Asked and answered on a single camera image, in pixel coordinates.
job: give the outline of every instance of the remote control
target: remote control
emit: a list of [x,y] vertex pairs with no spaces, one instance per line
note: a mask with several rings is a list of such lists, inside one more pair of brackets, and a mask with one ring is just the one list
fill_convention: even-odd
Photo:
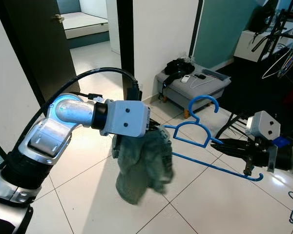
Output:
[[181,79],[181,82],[182,83],[186,83],[188,81],[188,79],[190,78],[189,75],[185,75],[182,79]]

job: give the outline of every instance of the white wall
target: white wall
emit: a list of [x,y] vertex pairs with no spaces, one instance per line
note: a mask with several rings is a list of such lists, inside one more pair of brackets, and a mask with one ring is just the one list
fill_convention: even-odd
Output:
[[0,146],[7,153],[39,105],[0,21]]
[[79,0],[82,12],[107,19],[105,0]]
[[142,99],[157,92],[154,77],[189,53],[199,0],[133,0],[135,78]]
[[111,49],[115,53],[120,53],[119,47],[119,31],[118,31],[118,14],[117,0],[106,0],[107,18],[108,18],[108,33]]

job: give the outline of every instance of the white cabinet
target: white cabinet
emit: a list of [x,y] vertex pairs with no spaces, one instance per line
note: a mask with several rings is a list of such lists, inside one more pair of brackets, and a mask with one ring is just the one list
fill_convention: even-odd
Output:
[[[286,22],[285,23],[285,29],[282,30],[282,33],[287,33],[287,34],[291,34],[293,35],[293,22]],[[234,56],[239,57],[239,58],[243,58],[243,59],[247,59],[250,61],[254,61],[257,62],[260,54],[262,53],[267,40],[265,40],[258,48],[255,52],[252,52],[252,48],[254,48],[254,46],[265,36],[269,35],[270,32],[264,32],[260,35],[258,35],[254,42],[253,42],[253,38],[254,38],[254,32],[251,32],[249,30],[245,30],[241,33],[238,45],[235,49],[234,52]],[[293,39],[289,39],[289,38],[285,38],[285,37],[280,37],[278,43],[284,44],[286,46],[289,46],[291,43],[293,42]],[[273,53],[276,53],[277,51],[279,51],[281,48],[279,47],[275,47]],[[263,55],[262,60],[268,57],[269,52],[267,52],[266,54]]]

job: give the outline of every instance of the door handle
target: door handle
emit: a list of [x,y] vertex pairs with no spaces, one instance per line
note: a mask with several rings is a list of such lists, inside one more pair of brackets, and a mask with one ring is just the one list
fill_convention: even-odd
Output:
[[64,17],[61,16],[61,15],[55,15],[54,18],[59,22],[59,23],[62,23],[64,21]]

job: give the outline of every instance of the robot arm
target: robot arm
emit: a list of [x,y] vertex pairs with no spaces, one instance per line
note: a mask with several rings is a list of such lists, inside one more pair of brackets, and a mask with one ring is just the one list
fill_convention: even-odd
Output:
[[80,124],[109,133],[142,137],[148,129],[149,108],[141,101],[84,102],[73,94],[59,95],[47,117],[34,125],[0,170],[0,233],[24,233],[30,207],[41,184],[57,163]]

